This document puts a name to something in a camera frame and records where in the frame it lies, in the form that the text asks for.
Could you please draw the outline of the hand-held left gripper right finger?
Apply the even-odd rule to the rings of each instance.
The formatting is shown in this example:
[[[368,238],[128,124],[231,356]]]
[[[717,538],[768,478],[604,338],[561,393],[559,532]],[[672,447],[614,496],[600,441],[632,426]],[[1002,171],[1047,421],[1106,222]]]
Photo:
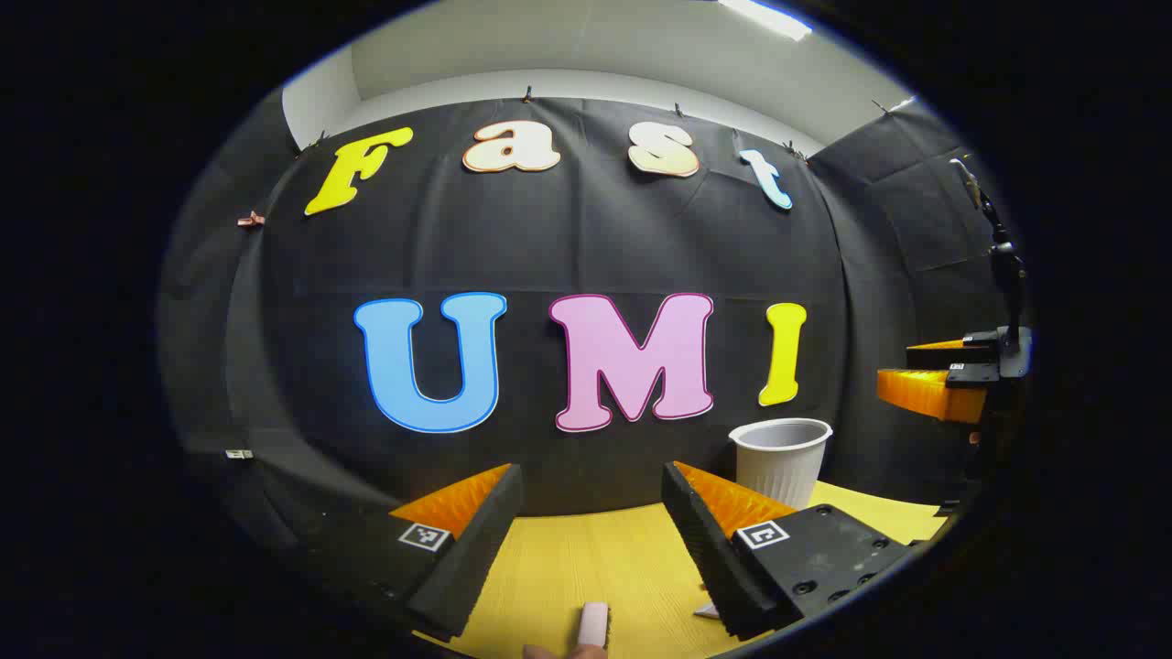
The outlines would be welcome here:
[[[837,507],[797,510],[679,460],[663,466],[661,497],[740,641],[833,609],[911,551]]]

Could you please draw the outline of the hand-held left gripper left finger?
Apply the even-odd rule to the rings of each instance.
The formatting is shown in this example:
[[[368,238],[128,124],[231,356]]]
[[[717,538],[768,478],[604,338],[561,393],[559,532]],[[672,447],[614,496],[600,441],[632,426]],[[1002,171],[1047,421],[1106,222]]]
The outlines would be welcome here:
[[[462,636],[523,503],[506,463],[388,510],[345,503],[307,534],[326,587],[379,621],[447,643]]]

